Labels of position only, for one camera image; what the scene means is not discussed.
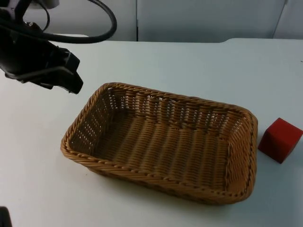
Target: wicker basket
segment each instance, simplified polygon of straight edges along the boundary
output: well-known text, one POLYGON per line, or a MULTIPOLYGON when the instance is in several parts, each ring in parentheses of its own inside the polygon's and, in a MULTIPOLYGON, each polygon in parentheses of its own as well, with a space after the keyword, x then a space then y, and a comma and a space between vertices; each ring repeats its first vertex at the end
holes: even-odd
POLYGON ((98 174, 230 204, 253 190, 257 131, 256 117, 235 105, 109 83, 67 130, 61 150, 98 174))

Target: table surface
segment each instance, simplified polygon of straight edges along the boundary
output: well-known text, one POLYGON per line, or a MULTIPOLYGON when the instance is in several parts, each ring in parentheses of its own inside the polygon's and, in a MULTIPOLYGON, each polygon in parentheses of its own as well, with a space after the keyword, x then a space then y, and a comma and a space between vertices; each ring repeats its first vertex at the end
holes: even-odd
POLYGON ((282 164, 258 152, 253 194, 207 206, 99 176, 65 158, 60 142, 92 93, 124 82, 251 110, 258 139, 278 117, 303 128, 303 41, 221 44, 60 44, 81 60, 78 95, 0 72, 0 205, 14 227, 303 226, 303 140, 282 164))

